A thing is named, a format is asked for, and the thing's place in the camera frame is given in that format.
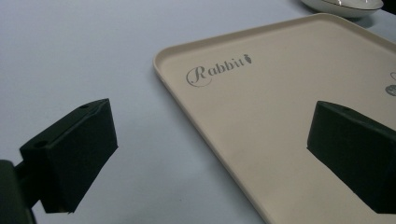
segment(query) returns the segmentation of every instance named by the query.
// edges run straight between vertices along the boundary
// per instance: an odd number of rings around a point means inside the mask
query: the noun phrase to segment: beige tray
[[[164,49],[154,66],[267,223],[396,223],[306,149],[318,100],[396,130],[395,44],[318,14]]]

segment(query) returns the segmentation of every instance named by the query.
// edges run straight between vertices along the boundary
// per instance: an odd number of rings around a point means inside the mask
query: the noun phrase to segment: white tablecloth
[[[163,48],[316,13],[298,0],[1,1],[0,159],[109,98],[120,148],[75,214],[38,224],[263,223],[156,77]],[[396,16],[354,20],[396,42]]]

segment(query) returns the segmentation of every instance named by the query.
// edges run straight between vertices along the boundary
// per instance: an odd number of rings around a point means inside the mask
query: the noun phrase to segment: tray rim
[[[214,35],[210,36],[208,38],[203,38],[203,39],[198,39],[198,40],[192,40],[188,41],[185,43],[181,44],[176,44],[173,46],[166,47],[164,49],[161,49],[158,51],[153,60],[153,66],[155,68],[156,74],[158,77],[161,77],[161,68],[160,64],[163,59],[168,58],[169,56],[172,56],[176,53],[179,52],[185,52],[193,49],[199,49],[202,46],[211,46],[211,45],[216,45],[218,43],[224,43],[224,38],[226,38],[227,41],[229,40],[235,40],[236,38],[243,38],[245,33],[252,33],[255,32],[257,34],[262,33],[262,32],[269,32],[271,30],[276,30],[279,29],[280,27],[288,27],[292,26],[293,24],[299,24],[299,23],[304,23],[304,22],[310,22],[310,21],[331,21],[333,23],[336,23],[338,25],[341,25],[345,28],[348,28],[350,32],[356,33],[357,35],[361,36],[361,33],[364,34],[363,37],[368,38],[375,43],[381,44],[384,48],[387,49],[392,49],[396,51],[396,44],[387,40],[386,38],[376,35],[367,29],[355,24],[352,21],[349,21],[347,19],[344,19],[342,17],[329,14],[329,13],[317,13],[313,15],[309,15],[306,17],[301,17],[293,20],[288,20],[288,21],[280,21],[276,23],[271,23],[271,24],[266,24],[263,26],[257,26],[257,27],[252,27],[252,28],[247,28],[244,30],[239,30],[235,32],[230,32],[222,35]]]

